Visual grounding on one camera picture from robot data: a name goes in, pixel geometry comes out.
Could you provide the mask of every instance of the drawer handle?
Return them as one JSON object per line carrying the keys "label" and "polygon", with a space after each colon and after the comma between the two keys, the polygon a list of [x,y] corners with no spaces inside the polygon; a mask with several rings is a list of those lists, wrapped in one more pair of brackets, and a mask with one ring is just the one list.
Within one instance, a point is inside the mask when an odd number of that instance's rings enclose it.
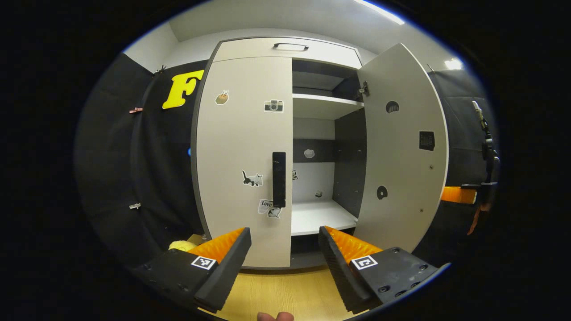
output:
{"label": "drawer handle", "polygon": [[287,43],[287,42],[278,42],[278,43],[274,43],[274,49],[276,49],[279,45],[295,45],[295,46],[303,46],[303,51],[306,51],[309,49],[309,46],[306,45],[300,45],[298,43]]}

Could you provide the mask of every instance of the cabinet door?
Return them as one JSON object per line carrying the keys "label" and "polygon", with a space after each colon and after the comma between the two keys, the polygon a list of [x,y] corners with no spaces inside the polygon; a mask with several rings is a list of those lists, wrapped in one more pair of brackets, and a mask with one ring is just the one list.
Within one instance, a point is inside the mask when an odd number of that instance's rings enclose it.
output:
{"label": "cabinet door", "polygon": [[[448,133],[442,105],[423,67],[401,43],[357,73],[361,83],[367,81],[370,95],[363,95],[367,172],[354,235],[381,248],[412,252],[434,218],[446,181]],[[421,149],[421,143],[428,147]],[[385,197],[377,195],[380,186],[387,190]]]}
{"label": "cabinet door", "polygon": [[[216,102],[223,91],[228,99]],[[283,101],[283,112],[264,102]],[[291,58],[261,57],[214,62],[205,79],[196,127],[200,200],[212,238],[249,227],[247,267],[288,267],[292,201]],[[258,213],[272,199],[272,153],[285,152],[285,207],[279,218]]]}

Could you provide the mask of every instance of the cabinet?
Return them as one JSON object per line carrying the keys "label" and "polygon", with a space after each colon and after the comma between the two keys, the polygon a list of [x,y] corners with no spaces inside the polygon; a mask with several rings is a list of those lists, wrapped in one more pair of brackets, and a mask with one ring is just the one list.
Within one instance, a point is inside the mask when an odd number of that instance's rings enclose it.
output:
{"label": "cabinet", "polygon": [[[272,100],[281,101],[276,111]],[[322,225],[412,252],[436,213],[448,167],[444,115],[402,44],[361,66],[355,49],[315,39],[221,42],[196,106],[192,173],[204,230],[216,238],[250,227],[244,267],[324,263]],[[285,162],[274,164],[274,152]],[[274,173],[285,173],[285,185]],[[279,218],[259,211],[277,189]]]}

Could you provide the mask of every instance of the shelf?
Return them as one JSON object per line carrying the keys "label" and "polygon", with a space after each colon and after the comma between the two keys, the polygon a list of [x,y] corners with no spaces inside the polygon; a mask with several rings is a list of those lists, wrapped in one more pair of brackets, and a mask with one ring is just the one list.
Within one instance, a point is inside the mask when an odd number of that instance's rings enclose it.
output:
{"label": "shelf", "polygon": [[293,94],[293,117],[296,118],[316,118],[334,121],[363,107],[365,107],[363,103],[348,99]]}
{"label": "shelf", "polygon": [[331,199],[292,205],[292,236],[317,234],[323,225],[343,230],[357,226],[357,219]]}

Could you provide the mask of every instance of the orange object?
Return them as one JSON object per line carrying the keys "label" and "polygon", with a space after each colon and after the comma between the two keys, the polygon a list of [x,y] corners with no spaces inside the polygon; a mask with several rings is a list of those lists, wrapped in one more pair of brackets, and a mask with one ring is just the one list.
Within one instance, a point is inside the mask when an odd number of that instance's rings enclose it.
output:
{"label": "orange object", "polygon": [[335,241],[335,244],[337,244],[337,247],[339,248],[339,251],[341,251],[341,254],[347,264],[349,264],[352,259],[362,258],[382,251],[382,249],[372,244],[362,241],[347,233],[335,230],[334,228],[330,228],[329,226],[325,226],[325,229],[329,232],[331,238]]}
{"label": "orange object", "polygon": [[220,264],[243,230],[244,227],[230,233],[226,233],[215,239],[209,240],[206,243],[202,243],[187,252],[194,255],[200,255],[205,258],[215,259],[218,264]]}
{"label": "orange object", "polygon": [[440,199],[454,203],[474,204],[476,201],[476,194],[476,190],[447,186],[444,188]]}

